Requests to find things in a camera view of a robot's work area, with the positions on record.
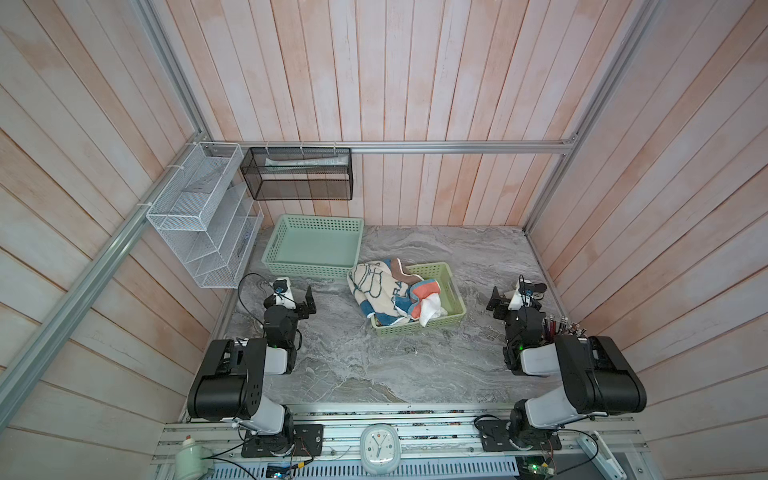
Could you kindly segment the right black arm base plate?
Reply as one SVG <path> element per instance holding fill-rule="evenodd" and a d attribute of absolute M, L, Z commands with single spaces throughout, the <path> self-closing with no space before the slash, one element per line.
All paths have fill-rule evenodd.
<path fill-rule="evenodd" d="M 562 442 L 555 430 L 541 430 L 524 421 L 481 415 L 473 420 L 484 452 L 558 451 Z"/>

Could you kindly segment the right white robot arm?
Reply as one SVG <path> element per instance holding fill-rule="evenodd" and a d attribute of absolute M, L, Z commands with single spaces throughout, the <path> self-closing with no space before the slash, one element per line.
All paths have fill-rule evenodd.
<path fill-rule="evenodd" d="M 515 404 L 510 436 L 527 440 L 594 415 L 643 411 L 645 387 L 615 341 L 585 336 L 571 325 L 548 319 L 541 305 L 545 292 L 544 284 L 521 278 L 512 292 L 494 288 L 486 306 L 504 324 L 502 353 L 513 374 L 561 379 L 554 390 Z"/>

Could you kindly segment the light green plastic basket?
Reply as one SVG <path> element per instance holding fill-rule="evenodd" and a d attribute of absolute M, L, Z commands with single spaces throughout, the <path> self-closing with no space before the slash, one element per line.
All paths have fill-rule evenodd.
<path fill-rule="evenodd" d="M 447 314 L 430 320 L 425 327 L 422 327 L 418 322 L 409 322 L 395 326 L 381 326 L 372 317 L 370 324 L 376 334 L 379 336 L 413 335 L 428 330 L 458 327 L 466 316 L 466 306 L 458 288 L 455 286 L 450 266 L 445 262 L 434 262 L 407 265 L 405 269 L 409 273 L 419 275 L 425 280 L 437 281 L 441 287 L 441 306 L 447 311 Z"/>

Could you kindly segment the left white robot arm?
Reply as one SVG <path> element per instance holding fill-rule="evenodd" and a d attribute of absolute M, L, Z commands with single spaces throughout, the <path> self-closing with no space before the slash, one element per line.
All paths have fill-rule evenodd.
<path fill-rule="evenodd" d="M 290 442 L 292 414 L 266 396 L 264 379 L 293 371 L 303 345 L 299 322 L 315 313 L 311 288 L 297 302 L 289 280 L 276 280 L 273 294 L 265 301 L 262 337 L 210 343 L 188 394 L 189 416 L 208 421 L 229 419 L 253 435 Z"/>

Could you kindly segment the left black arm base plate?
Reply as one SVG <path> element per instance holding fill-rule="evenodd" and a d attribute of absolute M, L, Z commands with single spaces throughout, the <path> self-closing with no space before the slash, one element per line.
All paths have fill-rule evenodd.
<path fill-rule="evenodd" d="M 246 433 L 241 450 L 243 458 L 272 458 L 294 456 L 317 457 L 321 455 L 324 426 L 299 424 L 285 427 L 279 434 L 258 435 Z"/>

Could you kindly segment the blue Doraemon towel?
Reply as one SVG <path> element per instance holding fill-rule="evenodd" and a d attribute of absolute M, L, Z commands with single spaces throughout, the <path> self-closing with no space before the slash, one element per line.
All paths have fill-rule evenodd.
<path fill-rule="evenodd" d="M 408 310 L 413 285 L 423 281 L 397 259 L 360 263 L 347 274 L 347 283 L 363 315 L 375 326 L 389 327 L 412 322 Z"/>

